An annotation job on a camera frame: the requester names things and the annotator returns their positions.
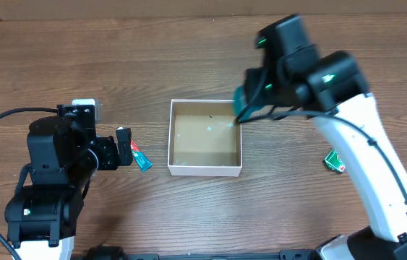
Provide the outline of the green white soap packet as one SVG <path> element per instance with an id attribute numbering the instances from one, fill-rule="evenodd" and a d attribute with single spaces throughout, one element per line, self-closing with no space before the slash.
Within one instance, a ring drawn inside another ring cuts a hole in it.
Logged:
<path id="1" fill-rule="evenodd" d="M 346 169 L 336 150 L 331 150 L 325 157 L 323 162 L 330 170 L 333 170 L 337 173 L 343 173 Z"/>

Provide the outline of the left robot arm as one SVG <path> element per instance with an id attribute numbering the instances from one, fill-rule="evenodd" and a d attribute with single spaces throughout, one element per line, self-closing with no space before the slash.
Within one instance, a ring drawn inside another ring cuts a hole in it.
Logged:
<path id="1" fill-rule="evenodd" d="M 132 133 L 95 130 L 96 107 L 58 105 L 29 126 L 30 164 L 6 206 L 7 240 L 21 259 L 70 259 L 87 188 L 99 170 L 132 164 Z"/>

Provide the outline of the red teal toothpaste tube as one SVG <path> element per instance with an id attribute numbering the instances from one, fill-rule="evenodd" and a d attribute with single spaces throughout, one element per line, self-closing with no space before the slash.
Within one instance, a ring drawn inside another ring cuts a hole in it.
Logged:
<path id="1" fill-rule="evenodd" d="M 153 164 L 147 159 L 144 153 L 139 149 L 139 147 L 131 140 L 132 156 L 133 161 L 137 163 L 140 170 L 144 173 L 149 170 Z"/>

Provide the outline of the blue mouthwash bottle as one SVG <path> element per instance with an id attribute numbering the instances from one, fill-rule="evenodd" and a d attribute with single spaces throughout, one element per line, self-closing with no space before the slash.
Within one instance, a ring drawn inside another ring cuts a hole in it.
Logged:
<path id="1" fill-rule="evenodd" d="M 239 86 L 235 89 L 233 100 L 233 108 L 236 116 L 235 122 L 237 123 L 249 119 L 253 113 L 262 109 L 262 106 L 258 105 L 252 105 L 247 108 L 248 103 L 244 94 L 244 88 L 242 86 Z"/>

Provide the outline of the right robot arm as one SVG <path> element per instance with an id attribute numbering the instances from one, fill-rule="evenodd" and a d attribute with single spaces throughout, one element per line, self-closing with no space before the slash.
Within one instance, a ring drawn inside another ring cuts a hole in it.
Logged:
<path id="1" fill-rule="evenodd" d="M 248 69 L 234 95 L 236 122 L 310 118 L 333 146 L 367 212 L 369 225 L 282 259 L 407 259 L 407 172 L 387 137 L 374 95 L 355 58 L 321 56 L 292 14 L 257 33 L 262 66 Z"/>

